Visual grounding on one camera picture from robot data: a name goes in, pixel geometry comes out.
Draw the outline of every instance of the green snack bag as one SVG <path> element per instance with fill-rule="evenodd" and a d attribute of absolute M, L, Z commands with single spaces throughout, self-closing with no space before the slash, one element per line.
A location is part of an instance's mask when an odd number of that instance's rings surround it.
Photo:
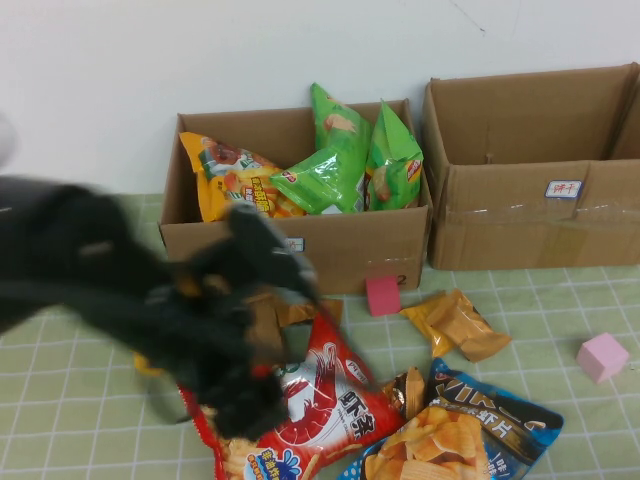
<path fill-rule="evenodd" d="M 367 210 L 414 206 L 420 192 L 422 150 L 402 120 L 382 102 L 365 174 Z"/>
<path fill-rule="evenodd" d="M 271 183 L 310 214 L 362 212 L 371 124 L 316 83 L 311 99 L 318 151 Z"/>

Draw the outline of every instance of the small snack packet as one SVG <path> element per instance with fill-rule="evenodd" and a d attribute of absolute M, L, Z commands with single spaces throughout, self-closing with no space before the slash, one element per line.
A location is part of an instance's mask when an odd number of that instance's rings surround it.
<path fill-rule="evenodd" d="M 457 345 L 463 355 L 471 362 L 479 362 L 495 355 L 509 342 L 511 337 L 504 333 L 494 332 L 487 321 L 478 313 L 469 299 L 459 290 L 455 289 L 449 294 L 436 294 L 412 309 L 405 309 L 404 313 L 409 319 L 417 318 L 414 322 L 419 325 L 429 325 L 434 331 L 424 328 L 423 334 L 432 339 L 432 343 L 439 339 L 438 333 Z"/>
<path fill-rule="evenodd" d="M 325 298 L 322 300 L 322 305 L 329 311 L 331 317 L 335 322 L 340 325 L 342 321 L 342 307 L 344 302 L 342 300 L 335 300 L 331 298 Z M 313 320 L 318 314 L 318 309 L 315 305 L 306 303 L 303 305 L 292 305 L 283 301 L 276 301 L 276 312 L 278 315 L 278 323 L 280 328 L 288 327 L 296 323 L 302 323 L 309 320 Z"/>
<path fill-rule="evenodd" d="M 278 376 L 290 418 L 257 442 L 220 438 L 211 421 L 215 412 L 206 407 L 194 416 L 201 439 L 214 450 L 217 480 L 308 480 L 404 423 L 322 314 L 314 319 L 305 362 L 284 366 Z M 191 411 L 190 393 L 181 393 Z"/>
<path fill-rule="evenodd" d="M 371 124 L 316 83 L 311 97 L 318 151 L 271 181 L 308 213 L 362 212 Z"/>
<path fill-rule="evenodd" d="M 433 358 L 443 357 L 455 347 L 455 344 L 446 335 L 429 324 L 430 315 L 445 296 L 446 294 L 441 292 L 427 298 L 420 305 L 400 310 L 400 313 L 407 317 L 422 335 L 431 340 L 431 356 Z"/>
<path fill-rule="evenodd" d="M 470 376 L 439 358 L 429 406 L 376 445 L 344 480 L 520 480 L 560 434 L 562 416 Z"/>
<path fill-rule="evenodd" d="M 383 101 L 367 158 L 365 209 L 396 210 L 417 204 L 423 160 L 416 139 Z"/>
<path fill-rule="evenodd" d="M 382 391 L 406 420 L 411 420 L 424 407 L 424 378 L 416 367 L 396 376 Z"/>
<path fill-rule="evenodd" d="M 305 212 L 275 188 L 269 177 L 281 170 L 256 153 L 191 132 L 180 134 L 196 174 L 202 220 L 220 220 L 233 201 L 253 203 L 269 217 L 291 217 Z"/>

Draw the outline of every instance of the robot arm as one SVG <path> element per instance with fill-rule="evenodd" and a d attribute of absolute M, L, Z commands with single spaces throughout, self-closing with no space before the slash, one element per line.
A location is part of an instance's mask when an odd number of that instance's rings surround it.
<path fill-rule="evenodd" d="M 245 299 L 263 284 L 313 303 L 318 296 L 310 266 L 251 206 L 234 206 L 227 224 L 228 239 L 171 265 L 132 238 L 109 197 L 2 176 L 0 335 L 64 304 L 218 410 L 221 435 L 256 439 L 286 410 L 275 377 L 252 374 Z M 208 275 L 228 288 L 209 286 Z"/>

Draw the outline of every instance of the blue snack bag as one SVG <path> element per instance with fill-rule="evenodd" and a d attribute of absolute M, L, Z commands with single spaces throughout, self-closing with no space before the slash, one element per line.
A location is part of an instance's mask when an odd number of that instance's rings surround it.
<path fill-rule="evenodd" d="M 426 402 L 339 480 L 519 480 L 564 424 L 561 415 L 451 370 L 440 358 L 431 366 Z"/>

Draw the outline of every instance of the label sticker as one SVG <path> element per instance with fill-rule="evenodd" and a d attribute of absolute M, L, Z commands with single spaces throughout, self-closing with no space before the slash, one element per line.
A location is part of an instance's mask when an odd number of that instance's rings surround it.
<path fill-rule="evenodd" d="M 304 238 L 302 237 L 288 237 L 285 239 L 287 247 L 292 252 L 301 253 L 304 252 Z"/>
<path fill-rule="evenodd" d="M 582 182 L 580 180 L 552 180 L 549 182 L 545 197 L 547 198 L 578 198 Z"/>

